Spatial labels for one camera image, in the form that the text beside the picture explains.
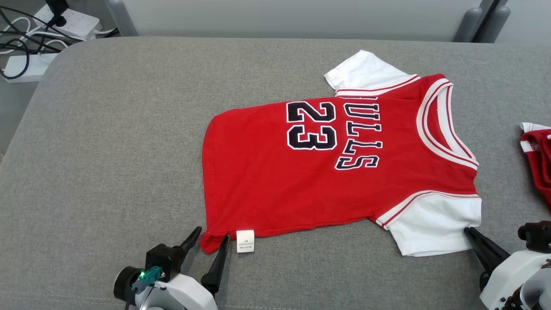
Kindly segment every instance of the red fabric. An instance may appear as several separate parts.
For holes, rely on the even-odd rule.
[[[547,208],[551,211],[551,141],[547,137],[551,135],[549,130],[529,131],[522,135],[521,141],[528,141],[533,151],[526,152],[534,185],[547,202]]]
[[[319,115],[327,115],[321,103],[332,103],[335,119],[328,122],[314,122],[303,110],[303,121],[288,122],[288,102],[217,115],[203,143],[207,231],[201,248],[212,253],[226,233],[235,239],[238,230],[254,229],[256,237],[268,237],[366,218],[375,221],[409,195],[423,190],[475,194],[476,171],[437,156],[417,132],[416,117],[425,92],[440,78],[441,74],[422,78],[376,100],[303,100]],[[351,117],[345,112],[346,103],[377,103],[380,119]],[[351,111],[374,113],[356,108]],[[432,125],[437,122],[435,111],[429,112],[429,120]],[[356,128],[359,135],[349,136],[347,121],[380,124],[381,131]],[[325,150],[291,148],[289,131],[295,125],[303,125],[307,133],[332,127],[336,146]],[[307,139],[308,135],[299,138]],[[380,141],[382,148],[354,147],[355,154],[343,154],[351,138]],[[319,142],[330,141],[320,136]],[[363,167],[369,162],[365,160],[360,168],[338,170],[336,165],[343,156],[352,157],[344,164],[354,163],[360,156],[378,156],[379,161],[377,167]]]

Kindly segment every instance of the white cable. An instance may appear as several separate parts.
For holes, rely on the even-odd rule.
[[[16,18],[13,20],[12,24],[15,25],[16,22],[20,21],[20,20],[26,20],[27,21],[27,30],[25,31],[26,33],[30,31],[31,29],[31,21],[27,18],[27,17],[19,17],[19,18]],[[7,26],[4,31],[8,31],[11,27],[10,26]],[[11,52],[13,52],[14,50],[7,50],[7,51],[3,51],[3,52],[0,52],[0,55],[4,55],[4,54],[9,54]]]
[[[48,41],[46,43],[44,43],[45,45],[49,45],[50,43],[61,43],[63,46],[65,46],[65,48],[67,48],[67,44],[65,44],[65,42],[61,41],[61,40],[51,40],[51,41]],[[50,60],[47,60],[45,59],[44,57],[42,57],[42,53],[38,53],[38,56],[40,57],[40,59],[42,59],[43,61],[45,61],[46,63],[51,63]]]
[[[106,30],[106,31],[97,31],[97,30],[94,30],[94,33],[95,33],[95,34],[108,34],[108,33],[110,33],[111,31],[113,31],[113,30],[115,30],[115,29],[117,29],[117,28],[113,28],[113,29],[111,29],[111,30]]]
[[[34,31],[34,29],[33,29],[33,31],[27,33],[28,36],[32,36],[32,35],[35,35],[35,34],[45,34],[45,35],[56,36],[58,38],[66,38],[66,36],[58,34],[58,33],[47,33],[47,32],[44,32],[44,31]],[[86,39],[79,38],[77,36],[69,36],[69,38],[79,40],[79,41],[86,41]]]

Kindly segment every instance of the stitched seam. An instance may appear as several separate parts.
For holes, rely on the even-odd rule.
[[[247,308],[247,309],[272,309],[272,310],[306,310],[301,308],[274,308],[274,307],[255,307],[255,306],[230,306],[228,304],[220,304],[218,307],[228,308]]]
[[[120,306],[119,303],[102,303],[102,302],[89,302],[89,301],[71,301],[71,300],[49,300],[49,299],[38,299],[38,298],[26,298],[26,297],[17,297],[17,296],[8,296],[6,298],[20,299],[20,300],[38,300],[38,301],[49,301],[49,302],[72,302],[72,303],[85,303],[85,304],[104,304],[108,306]]]
[[[11,294],[23,294],[23,295],[37,295],[37,296],[51,296],[51,297],[63,297],[63,298],[82,298],[82,299],[91,299],[91,300],[111,300],[116,301],[114,298],[98,298],[98,297],[83,297],[83,296],[66,296],[66,295],[52,295],[52,294],[40,294],[40,293],[27,293],[27,292],[9,292],[9,291],[0,291],[1,294],[10,296]]]

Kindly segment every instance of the white sleeve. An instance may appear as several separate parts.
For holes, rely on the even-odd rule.
[[[324,76],[334,90],[391,87],[416,77],[394,68],[377,58],[375,54],[364,50],[343,61]]]

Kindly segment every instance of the gray floor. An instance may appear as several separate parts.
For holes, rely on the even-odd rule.
[[[69,3],[71,9],[99,18],[104,26],[104,30],[115,27],[115,22],[111,18],[104,1],[68,0],[67,3]],[[0,5],[2,6],[14,8],[29,14],[35,14],[44,4],[46,4],[44,0],[0,0]],[[18,13],[10,11],[5,11],[4,13],[10,20],[21,16]],[[3,30],[5,27],[6,23],[0,18],[0,30]],[[3,35],[0,37],[0,42],[6,42],[10,38],[17,38],[17,36]],[[6,65],[9,56],[12,55],[19,54],[14,52],[9,55],[0,55],[0,68]],[[37,85],[38,83],[9,84],[3,78],[0,78],[0,153],[6,153]]]

